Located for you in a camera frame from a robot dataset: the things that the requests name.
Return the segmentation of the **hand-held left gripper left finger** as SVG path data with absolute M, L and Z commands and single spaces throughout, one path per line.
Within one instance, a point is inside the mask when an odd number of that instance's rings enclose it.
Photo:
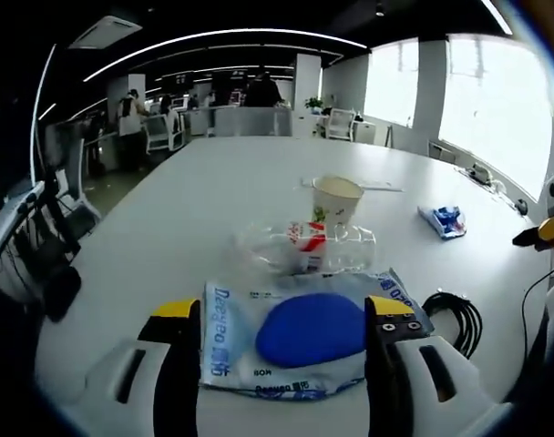
M 196 436 L 200 301 L 166 303 L 87 373 L 86 436 Z

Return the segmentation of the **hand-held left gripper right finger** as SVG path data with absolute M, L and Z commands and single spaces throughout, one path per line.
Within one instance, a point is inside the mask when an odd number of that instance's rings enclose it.
M 398 300 L 364 301 L 365 365 L 372 436 L 485 436 L 500 405 L 478 369 L 452 345 L 431 336 Z

